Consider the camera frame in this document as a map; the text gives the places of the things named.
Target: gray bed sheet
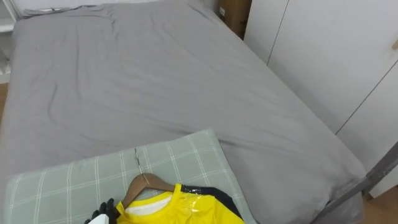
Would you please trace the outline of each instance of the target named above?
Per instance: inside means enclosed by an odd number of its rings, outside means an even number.
[[[365,174],[346,146],[200,5],[83,7],[21,20],[13,38],[0,197],[13,174],[208,128],[261,223],[306,223]],[[360,216],[358,196],[327,220],[353,223]]]

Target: metal bed frame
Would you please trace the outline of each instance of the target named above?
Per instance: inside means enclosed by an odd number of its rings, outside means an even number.
[[[17,21],[19,18],[18,10],[12,5],[12,0],[3,0],[12,18]],[[366,195],[376,186],[386,175],[388,175],[398,165],[398,142],[390,151],[363,177],[356,185],[343,193],[340,197],[328,202],[325,208],[311,222],[315,224],[318,220],[338,208],[348,199],[357,194]]]

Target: yellow garment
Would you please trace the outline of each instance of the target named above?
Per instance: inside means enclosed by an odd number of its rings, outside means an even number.
[[[225,204],[221,203],[213,195],[200,195],[186,193],[182,191],[181,184],[175,185],[174,192],[165,192],[156,197],[134,201],[127,210],[123,208],[121,202],[116,206],[116,209],[121,214],[118,218],[118,224],[132,224],[132,223],[174,223],[174,224],[242,224],[244,223],[238,210],[225,193],[218,191],[227,196],[229,199]],[[145,213],[145,209],[149,207],[158,206],[153,212],[145,215],[138,215],[137,213]]]

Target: gray bed rail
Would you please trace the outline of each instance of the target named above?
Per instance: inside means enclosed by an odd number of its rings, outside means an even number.
[[[319,219],[338,208],[351,197],[358,193],[367,194],[377,185],[386,175],[388,175],[398,165],[398,142],[390,149],[390,151],[369,171],[366,176],[356,185],[343,193],[339,198],[330,201],[326,207],[311,222],[315,224]]]

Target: wooden floor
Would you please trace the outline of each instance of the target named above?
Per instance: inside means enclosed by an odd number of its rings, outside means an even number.
[[[8,84],[0,84],[0,118],[2,118],[7,91]],[[365,220],[362,224],[398,224],[398,187],[378,198],[365,201],[364,207]]]

